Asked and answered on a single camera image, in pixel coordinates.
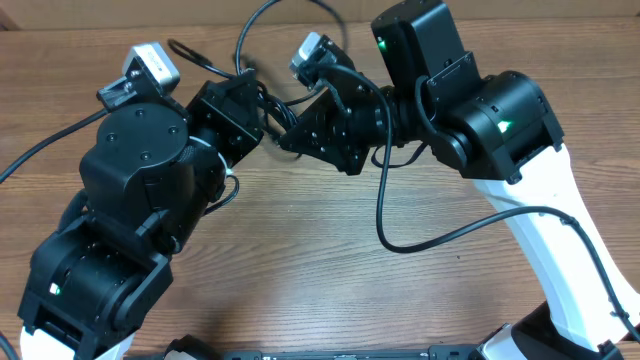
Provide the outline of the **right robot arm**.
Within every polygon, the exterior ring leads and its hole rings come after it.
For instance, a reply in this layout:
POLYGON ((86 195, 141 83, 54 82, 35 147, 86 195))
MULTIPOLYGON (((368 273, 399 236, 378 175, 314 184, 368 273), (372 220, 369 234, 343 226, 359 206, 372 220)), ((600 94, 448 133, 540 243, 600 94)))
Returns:
POLYGON ((502 221, 545 300, 501 326, 474 359, 617 359, 639 336, 639 295, 609 254, 577 188, 564 133, 536 82, 516 71, 481 76, 440 1, 404 1, 371 24, 391 77, 359 73, 329 38, 310 34, 291 70, 324 93, 280 139, 288 151, 356 175, 368 152, 412 141, 473 182, 493 215, 402 247, 412 254, 502 221))

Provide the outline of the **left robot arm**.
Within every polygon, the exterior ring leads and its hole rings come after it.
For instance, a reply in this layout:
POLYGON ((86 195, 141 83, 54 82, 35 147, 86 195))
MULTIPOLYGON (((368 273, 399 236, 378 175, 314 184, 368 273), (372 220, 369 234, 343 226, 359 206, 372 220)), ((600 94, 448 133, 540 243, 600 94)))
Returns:
POLYGON ((206 82, 187 106, 148 75, 100 97, 82 189, 30 261, 26 359, 121 358, 171 285, 173 256, 262 137, 252 73, 206 82))

